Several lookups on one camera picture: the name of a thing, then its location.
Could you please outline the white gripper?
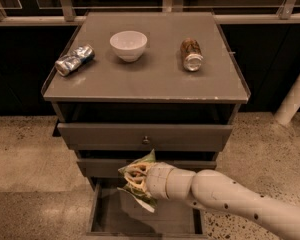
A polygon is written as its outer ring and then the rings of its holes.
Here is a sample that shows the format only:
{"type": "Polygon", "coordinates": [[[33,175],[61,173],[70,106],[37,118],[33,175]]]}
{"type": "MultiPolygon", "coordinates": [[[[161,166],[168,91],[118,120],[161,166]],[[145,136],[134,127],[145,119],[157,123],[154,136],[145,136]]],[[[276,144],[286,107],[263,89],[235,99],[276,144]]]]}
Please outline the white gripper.
{"type": "Polygon", "coordinates": [[[152,166],[149,162],[138,162],[130,164],[126,171],[129,173],[146,173],[148,171],[147,176],[133,177],[131,175],[125,175],[124,178],[130,187],[142,192],[148,190],[150,195],[155,199],[167,199],[166,183],[173,169],[174,167],[167,163],[156,163],[152,166]]]}

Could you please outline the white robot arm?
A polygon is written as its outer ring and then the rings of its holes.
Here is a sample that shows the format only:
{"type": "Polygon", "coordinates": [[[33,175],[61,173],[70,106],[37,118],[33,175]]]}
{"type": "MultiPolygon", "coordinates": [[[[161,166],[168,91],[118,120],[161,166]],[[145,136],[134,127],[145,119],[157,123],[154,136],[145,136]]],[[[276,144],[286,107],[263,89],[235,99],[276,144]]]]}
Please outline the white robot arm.
{"type": "Polygon", "coordinates": [[[129,186],[148,197],[241,216],[283,240],[300,240],[300,207],[255,193],[218,171],[193,172],[166,163],[139,162],[120,172],[129,186]]]}

